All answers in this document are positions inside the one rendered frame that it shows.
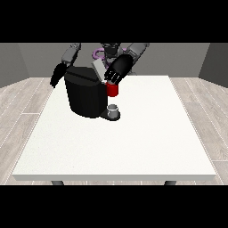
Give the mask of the black coffee machine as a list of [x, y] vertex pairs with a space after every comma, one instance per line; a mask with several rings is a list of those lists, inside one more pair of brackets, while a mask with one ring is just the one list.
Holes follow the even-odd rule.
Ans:
[[73, 112], [84, 118], [120, 119], [119, 111], [110, 116], [107, 86], [99, 80], [93, 68], [71, 66], [66, 70], [64, 81]]

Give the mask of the small grey cup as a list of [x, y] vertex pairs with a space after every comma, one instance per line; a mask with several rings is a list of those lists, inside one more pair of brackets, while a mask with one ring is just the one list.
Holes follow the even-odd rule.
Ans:
[[118, 106], [116, 104], [110, 104], [107, 109], [110, 118], [116, 118], [118, 116]]

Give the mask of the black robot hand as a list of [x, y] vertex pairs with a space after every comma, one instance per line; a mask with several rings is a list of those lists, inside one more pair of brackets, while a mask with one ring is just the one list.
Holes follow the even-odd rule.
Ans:
[[59, 63], [55, 67], [50, 81], [50, 85], [52, 87], [56, 87], [60, 79], [65, 75], [66, 70], [67, 70], [67, 65], [65, 63]]
[[133, 67], [133, 57], [129, 54], [121, 54], [108, 67], [104, 74], [104, 79], [114, 83], [116, 86], [127, 75]]

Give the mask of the red pod holder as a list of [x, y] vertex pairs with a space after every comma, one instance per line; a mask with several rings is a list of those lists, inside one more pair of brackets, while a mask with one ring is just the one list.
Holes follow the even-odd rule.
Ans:
[[118, 95], [118, 86], [115, 84], [106, 83], [107, 95], [109, 97], [115, 97]]

